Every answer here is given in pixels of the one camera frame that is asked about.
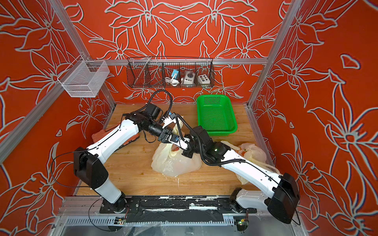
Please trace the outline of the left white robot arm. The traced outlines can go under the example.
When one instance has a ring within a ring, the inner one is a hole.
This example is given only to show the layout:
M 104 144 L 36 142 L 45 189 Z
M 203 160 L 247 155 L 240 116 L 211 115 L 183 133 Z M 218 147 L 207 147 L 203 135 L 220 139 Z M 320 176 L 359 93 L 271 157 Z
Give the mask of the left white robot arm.
M 162 143 L 175 141 L 171 137 L 172 128 L 156 120 L 160 112 L 156 105 L 147 104 L 142 109 L 127 113 L 118 126 L 105 132 L 97 142 L 74 151 L 74 175 L 117 211 L 124 208 L 125 195 L 111 182 L 104 164 L 119 147 L 135 140 L 141 131 L 150 133 Z

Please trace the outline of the yellow translucent plastic bag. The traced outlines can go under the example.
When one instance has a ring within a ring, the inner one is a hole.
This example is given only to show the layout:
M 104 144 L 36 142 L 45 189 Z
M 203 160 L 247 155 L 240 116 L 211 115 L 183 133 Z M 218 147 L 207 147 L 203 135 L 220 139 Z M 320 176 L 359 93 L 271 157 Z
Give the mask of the yellow translucent plastic bag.
M 240 156 L 242 156 L 246 160 L 254 163 L 255 165 L 257 165 L 261 168 L 264 168 L 265 170 L 268 170 L 270 172 L 276 173 L 279 176 L 282 175 L 276 167 L 266 163 L 267 154 L 265 153 L 265 151 L 262 148 L 256 146 L 255 144 L 243 143 L 239 146 L 235 146 L 228 141 L 221 141 L 221 143 L 229 146 L 232 150 L 234 150 Z

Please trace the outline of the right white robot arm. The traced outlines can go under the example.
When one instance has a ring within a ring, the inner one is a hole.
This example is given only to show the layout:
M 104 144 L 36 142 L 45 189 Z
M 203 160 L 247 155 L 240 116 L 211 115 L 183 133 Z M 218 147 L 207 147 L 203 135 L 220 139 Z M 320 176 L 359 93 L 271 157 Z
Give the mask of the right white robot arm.
M 299 216 L 300 194 L 292 175 L 277 174 L 252 163 L 229 145 L 214 142 L 201 126 L 191 129 L 185 136 L 174 138 L 174 141 L 183 149 L 184 156 L 192 157 L 197 153 L 206 165 L 223 167 L 258 187 L 266 196 L 263 205 L 280 222 L 289 224 L 294 221 L 294 215 Z

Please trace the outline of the orange-print plastic bag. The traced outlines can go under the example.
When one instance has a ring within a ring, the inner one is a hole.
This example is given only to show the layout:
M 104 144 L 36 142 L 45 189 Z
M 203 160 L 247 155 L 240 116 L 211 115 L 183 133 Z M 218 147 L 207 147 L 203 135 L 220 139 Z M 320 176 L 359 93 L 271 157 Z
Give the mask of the orange-print plastic bag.
M 160 143 L 152 157 L 153 171 L 168 177 L 177 177 L 182 174 L 199 170 L 202 160 L 199 154 L 192 158 L 183 156 L 183 150 L 174 144 Z

